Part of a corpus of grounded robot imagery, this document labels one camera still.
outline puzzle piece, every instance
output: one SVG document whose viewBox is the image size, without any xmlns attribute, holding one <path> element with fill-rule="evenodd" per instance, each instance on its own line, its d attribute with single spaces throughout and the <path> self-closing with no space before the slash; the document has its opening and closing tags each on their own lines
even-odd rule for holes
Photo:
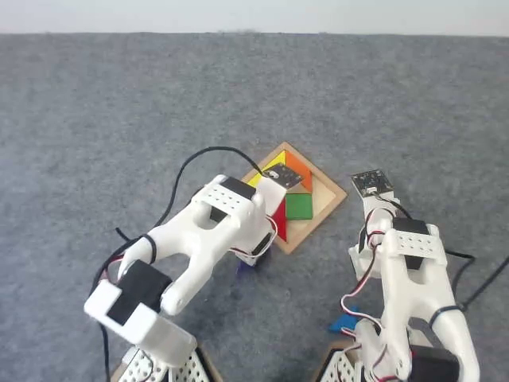
<svg viewBox="0 0 509 382">
<path fill-rule="evenodd" d="M 311 220 L 313 218 L 313 199 L 310 193 L 286 194 L 286 219 Z"/>
<path fill-rule="evenodd" d="M 263 167 L 262 168 L 262 171 L 265 171 L 267 169 L 269 169 L 270 167 L 274 166 L 274 165 L 277 165 L 278 163 L 282 163 L 283 165 L 286 164 L 286 151 L 282 151 L 281 153 L 278 154 L 278 156 L 276 158 L 274 158 L 272 161 L 270 161 L 267 166 Z M 257 173 L 256 175 L 254 175 L 252 177 L 252 179 L 250 179 L 248 181 L 248 185 L 251 185 L 253 187 L 256 187 L 256 185 L 258 184 L 258 182 L 260 181 L 260 178 L 262 177 L 262 175 L 260 175 L 259 173 Z"/>
<path fill-rule="evenodd" d="M 286 241 L 286 201 L 283 199 L 278 209 L 272 215 L 272 219 L 278 226 L 278 236 Z"/>
<path fill-rule="evenodd" d="M 306 165 L 304 165 L 301 161 L 299 161 L 292 153 L 289 151 L 286 152 L 286 165 L 302 176 L 301 184 L 305 189 L 308 190 L 309 193 L 313 191 L 313 183 L 311 180 L 311 170 L 308 169 Z"/>
</svg>

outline green tangram piece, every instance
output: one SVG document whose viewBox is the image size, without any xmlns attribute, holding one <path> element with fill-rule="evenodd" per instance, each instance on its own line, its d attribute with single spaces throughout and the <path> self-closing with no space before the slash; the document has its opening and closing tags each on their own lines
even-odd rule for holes
<svg viewBox="0 0 509 382">
<path fill-rule="evenodd" d="M 310 193 L 289 193 L 286 195 L 287 220 L 311 220 L 313 200 Z"/>
</svg>

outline yellow tangram piece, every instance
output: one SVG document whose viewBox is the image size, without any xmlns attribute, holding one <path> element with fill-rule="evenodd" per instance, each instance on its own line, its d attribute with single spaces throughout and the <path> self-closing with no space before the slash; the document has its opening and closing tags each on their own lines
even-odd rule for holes
<svg viewBox="0 0 509 382">
<path fill-rule="evenodd" d="M 262 171 L 265 171 L 267 169 L 269 169 L 270 167 L 274 166 L 274 165 L 277 165 L 278 163 L 282 163 L 283 165 L 286 165 L 286 152 L 283 150 L 281 153 L 278 154 L 278 156 L 276 158 L 274 158 L 272 161 L 270 161 L 267 166 L 263 167 L 262 168 Z M 256 175 L 254 175 L 249 181 L 248 181 L 248 185 L 250 186 L 253 186 L 253 187 L 256 187 L 256 185 L 258 184 L 258 182 L 260 181 L 260 178 L 262 176 L 257 173 Z"/>
</svg>

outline blue object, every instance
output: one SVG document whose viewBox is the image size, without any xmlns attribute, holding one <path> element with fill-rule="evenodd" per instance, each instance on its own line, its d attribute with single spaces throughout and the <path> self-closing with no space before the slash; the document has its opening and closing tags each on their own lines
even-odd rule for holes
<svg viewBox="0 0 509 382">
<path fill-rule="evenodd" d="M 354 312 L 358 312 L 357 306 L 349 307 L 350 310 Z M 349 328 L 354 330 L 356 328 L 357 318 L 351 316 L 350 314 L 341 314 L 336 322 L 329 326 L 328 331 L 333 333 L 340 333 L 341 328 Z"/>
</svg>

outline perforated metal base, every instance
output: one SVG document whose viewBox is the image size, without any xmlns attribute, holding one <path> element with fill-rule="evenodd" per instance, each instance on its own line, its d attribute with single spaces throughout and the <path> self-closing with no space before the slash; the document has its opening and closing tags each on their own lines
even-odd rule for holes
<svg viewBox="0 0 509 382">
<path fill-rule="evenodd" d="M 127 364 L 127 369 L 119 382 L 162 382 L 166 373 L 169 382 L 211 382 L 196 352 L 192 352 L 181 368 L 168 368 L 137 348 L 131 348 L 122 362 Z"/>
<path fill-rule="evenodd" d="M 168 371 L 162 362 L 136 348 L 131 348 L 122 360 L 128 361 L 125 362 L 128 365 L 119 382 L 160 382 Z"/>
<path fill-rule="evenodd" d="M 188 361 L 181 368 L 170 369 L 169 380 L 172 382 L 210 382 L 196 352 L 192 352 Z"/>
<path fill-rule="evenodd" d="M 320 382 L 357 382 L 360 381 L 360 368 L 346 357 L 343 350 L 336 350 L 322 375 Z"/>
</svg>

